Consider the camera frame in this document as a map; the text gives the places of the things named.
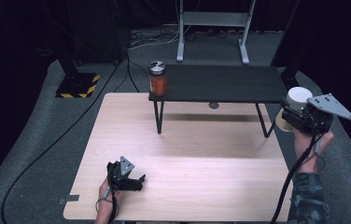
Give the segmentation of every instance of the jar lid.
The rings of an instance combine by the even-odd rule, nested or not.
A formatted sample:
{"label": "jar lid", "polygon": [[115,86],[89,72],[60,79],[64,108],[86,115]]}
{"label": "jar lid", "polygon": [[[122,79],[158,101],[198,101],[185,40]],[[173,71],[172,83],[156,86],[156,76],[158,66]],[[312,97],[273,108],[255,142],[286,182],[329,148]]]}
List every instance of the jar lid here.
{"label": "jar lid", "polygon": [[149,73],[152,76],[161,76],[166,72],[166,65],[163,62],[152,62],[149,64]]}

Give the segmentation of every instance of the wooden table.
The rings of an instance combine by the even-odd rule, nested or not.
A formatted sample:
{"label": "wooden table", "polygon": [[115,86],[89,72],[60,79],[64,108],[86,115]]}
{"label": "wooden table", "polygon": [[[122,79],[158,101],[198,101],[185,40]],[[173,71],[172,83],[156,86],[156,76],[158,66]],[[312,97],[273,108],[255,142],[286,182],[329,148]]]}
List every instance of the wooden table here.
{"label": "wooden table", "polygon": [[[270,123],[261,105],[264,119]],[[275,134],[265,138],[252,104],[166,103],[157,134],[148,93],[109,93],[95,121],[63,215],[95,219],[106,164],[124,156],[130,178],[147,175],[127,192],[117,220],[269,221],[288,168]],[[288,215],[292,184],[278,221]]]}

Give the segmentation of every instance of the black table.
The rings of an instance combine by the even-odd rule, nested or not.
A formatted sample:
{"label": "black table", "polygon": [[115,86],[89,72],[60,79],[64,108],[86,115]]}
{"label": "black table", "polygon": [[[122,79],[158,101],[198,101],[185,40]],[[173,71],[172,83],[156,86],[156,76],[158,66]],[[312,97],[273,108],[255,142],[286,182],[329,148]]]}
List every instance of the black table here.
{"label": "black table", "polygon": [[269,132],[259,104],[279,104],[287,89],[277,69],[271,66],[166,65],[168,87],[163,96],[149,93],[154,103],[158,133],[161,133],[164,102],[251,103],[255,104],[263,134]]}

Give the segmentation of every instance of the metal plate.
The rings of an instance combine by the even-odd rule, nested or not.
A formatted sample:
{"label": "metal plate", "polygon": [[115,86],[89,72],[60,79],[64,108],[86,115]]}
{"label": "metal plate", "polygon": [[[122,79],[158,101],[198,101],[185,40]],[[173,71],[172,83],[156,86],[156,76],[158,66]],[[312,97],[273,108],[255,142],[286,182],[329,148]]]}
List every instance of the metal plate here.
{"label": "metal plate", "polygon": [[351,113],[331,93],[310,97],[307,102],[318,110],[351,120]]}

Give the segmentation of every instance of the wrist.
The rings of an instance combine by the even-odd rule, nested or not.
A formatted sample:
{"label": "wrist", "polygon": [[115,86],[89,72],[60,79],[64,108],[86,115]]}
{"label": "wrist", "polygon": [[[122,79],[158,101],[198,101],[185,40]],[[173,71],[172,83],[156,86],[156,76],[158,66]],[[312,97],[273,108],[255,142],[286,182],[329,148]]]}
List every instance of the wrist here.
{"label": "wrist", "polygon": [[112,208],[111,201],[101,200],[97,211],[96,223],[108,223],[111,218]]}

